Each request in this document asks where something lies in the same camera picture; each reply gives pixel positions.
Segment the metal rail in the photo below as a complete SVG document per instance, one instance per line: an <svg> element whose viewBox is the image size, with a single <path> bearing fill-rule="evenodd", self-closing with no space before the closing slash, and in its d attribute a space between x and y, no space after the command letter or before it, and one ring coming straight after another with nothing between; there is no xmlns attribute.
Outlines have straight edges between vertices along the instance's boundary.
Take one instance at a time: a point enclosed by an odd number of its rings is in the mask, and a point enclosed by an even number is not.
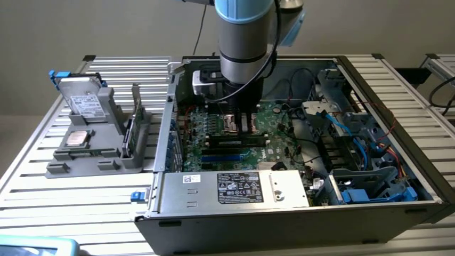
<svg viewBox="0 0 455 256"><path fill-rule="evenodd" d="M453 131L430 111L389 63L371 55L350 55L365 77L398 121L423 149L438 170L455 187L455 139ZM147 166L154 158L169 86L170 58L97 58L89 72L101 72L115 88L117 103L133 109L131 84L142 83L143 103L154 115L147 145ZM2 181L0 234L74 238L83 255L154 255L130 213L146 206L131 205L130 195L150 186L153 170L129 175L46 179L53 159L69 129L69 107L59 98L45 121L26 144ZM387 244L335 246L249 255L394 255L421 256L455 254L455 215L435 225L419 225Z"/></svg>
<svg viewBox="0 0 455 256"><path fill-rule="evenodd" d="M421 66L426 67L444 82L455 77L455 54L429 54ZM455 119L455 108L449 109L446 118Z"/></svg>

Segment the red cable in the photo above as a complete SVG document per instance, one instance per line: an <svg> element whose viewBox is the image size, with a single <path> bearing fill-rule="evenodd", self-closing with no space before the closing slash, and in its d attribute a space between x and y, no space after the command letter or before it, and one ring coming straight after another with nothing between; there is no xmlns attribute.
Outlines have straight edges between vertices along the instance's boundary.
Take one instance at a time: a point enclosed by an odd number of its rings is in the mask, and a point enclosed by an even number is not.
<svg viewBox="0 0 455 256"><path fill-rule="evenodd" d="M359 103L357 103L357 104L351 104L350 107L351 107L351 106L357 106L357 105L362 105L362 104L375 105L375 106L378 106L378 107L386 109L386 110L391 113L391 115L393 115L393 118L394 118L393 127L389 129L389 132L387 132L381 138L377 139L377 141L379 141L379 140L385 139L385 138L390 135L390 133L393 132L393 130L394 130L394 128L395 128L395 125L397 125L397 118L395 118L394 112L393 112L389 108L386 108L386 106L379 105L379 104L373 103L373 102L359 102Z"/></svg>
<svg viewBox="0 0 455 256"><path fill-rule="evenodd" d="M389 149L387 152L394 156L395 160L397 160L397 164L398 164L398 177L403 177L403 174L402 174L402 170L401 170L401 166L402 166L402 163L399 162L399 158L397 156L397 154Z"/></svg>

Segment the white wall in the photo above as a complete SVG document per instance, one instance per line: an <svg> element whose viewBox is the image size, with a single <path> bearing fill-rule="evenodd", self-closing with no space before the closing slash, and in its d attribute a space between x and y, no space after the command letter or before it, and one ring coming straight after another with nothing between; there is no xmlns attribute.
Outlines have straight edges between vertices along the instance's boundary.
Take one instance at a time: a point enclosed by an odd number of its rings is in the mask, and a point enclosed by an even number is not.
<svg viewBox="0 0 455 256"><path fill-rule="evenodd" d="M306 0L307 20L286 54L382 53L417 66L425 53L455 53L453 0ZM58 92L50 69L87 54L190 55L203 6L179 0L2 0L0 114L42 115ZM209 8L198 54L218 50Z"/></svg>

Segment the power supply label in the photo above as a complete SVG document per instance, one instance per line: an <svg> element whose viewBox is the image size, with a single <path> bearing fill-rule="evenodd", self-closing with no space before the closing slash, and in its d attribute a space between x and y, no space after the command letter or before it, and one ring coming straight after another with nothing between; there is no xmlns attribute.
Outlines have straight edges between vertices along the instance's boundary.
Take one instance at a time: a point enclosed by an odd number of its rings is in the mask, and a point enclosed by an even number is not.
<svg viewBox="0 0 455 256"><path fill-rule="evenodd" d="M265 202L259 172L219 173L218 182L221 204Z"/></svg>

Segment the blue tab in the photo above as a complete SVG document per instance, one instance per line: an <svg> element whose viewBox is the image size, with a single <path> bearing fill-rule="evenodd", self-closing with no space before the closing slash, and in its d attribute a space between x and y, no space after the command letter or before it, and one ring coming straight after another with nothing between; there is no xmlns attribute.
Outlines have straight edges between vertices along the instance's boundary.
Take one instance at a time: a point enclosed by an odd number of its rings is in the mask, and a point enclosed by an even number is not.
<svg viewBox="0 0 455 256"><path fill-rule="evenodd" d="M146 192L134 192L131 194L131 202L145 202L146 201Z"/></svg>
<svg viewBox="0 0 455 256"><path fill-rule="evenodd" d="M51 82L53 82L55 88L58 89L58 91L61 91L59 85L58 85L58 82L57 82L57 77L54 76L55 73L57 72L54 70L50 71L50 73L49 73L50 74L50 79L51 79Z"/></svg>
<svg viewBox="0 0 455 256"><path fill-rule="evenodd" d="M70 71L61 71L58 74L57 74L57 78L65 78L65 77L69 77L71 75L71 72Z"/></svg>

